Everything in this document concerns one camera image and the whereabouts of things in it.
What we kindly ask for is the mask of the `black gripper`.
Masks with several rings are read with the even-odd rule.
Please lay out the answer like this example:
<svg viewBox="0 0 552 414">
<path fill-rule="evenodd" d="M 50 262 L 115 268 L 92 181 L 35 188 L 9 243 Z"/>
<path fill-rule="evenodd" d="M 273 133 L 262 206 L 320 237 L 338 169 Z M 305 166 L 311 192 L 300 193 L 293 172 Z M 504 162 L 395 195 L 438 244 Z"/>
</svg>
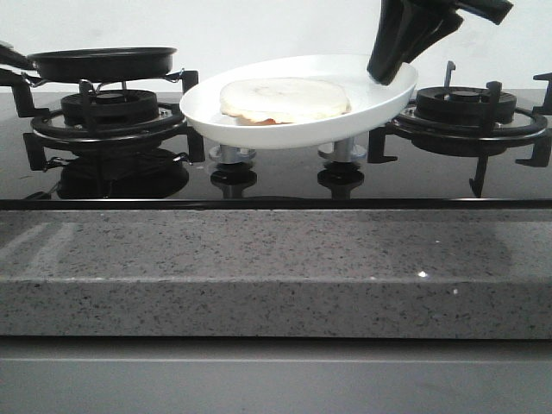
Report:
<svg viewBox="0 0 552 414">
<path fill-rule="evenodd" d="M 444 11 L 435 12 L 421 6 Z M 367 72 L 376 83 L 389 85 L 403 63 L 411 63 L 461 26 L 463 19 L 455 10 L 462 9 L 500 24 L 512 7 L 511 2 L 503 0 L 382 1 Z"/>
</svg>

